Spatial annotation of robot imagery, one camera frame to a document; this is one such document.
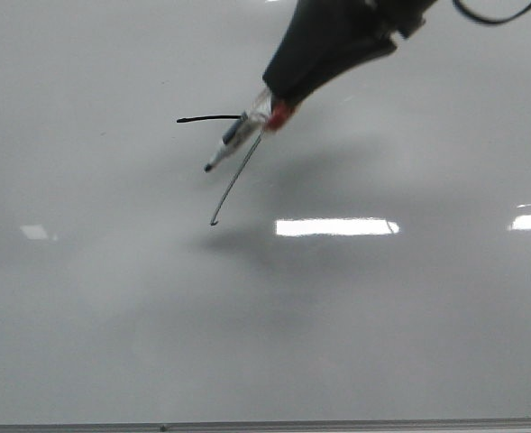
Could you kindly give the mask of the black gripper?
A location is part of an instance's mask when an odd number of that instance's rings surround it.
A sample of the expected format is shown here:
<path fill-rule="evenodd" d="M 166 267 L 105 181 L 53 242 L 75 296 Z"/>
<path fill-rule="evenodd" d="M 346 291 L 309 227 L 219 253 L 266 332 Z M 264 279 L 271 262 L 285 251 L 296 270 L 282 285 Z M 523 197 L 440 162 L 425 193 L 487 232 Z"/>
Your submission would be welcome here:
<path fill-rule="evenodd" d="M 329 81 L 392 54 L 390 38 L 411 37 L 435 0 L 299 1 L 263 73 L 277 97 L 300 104 Z"/>

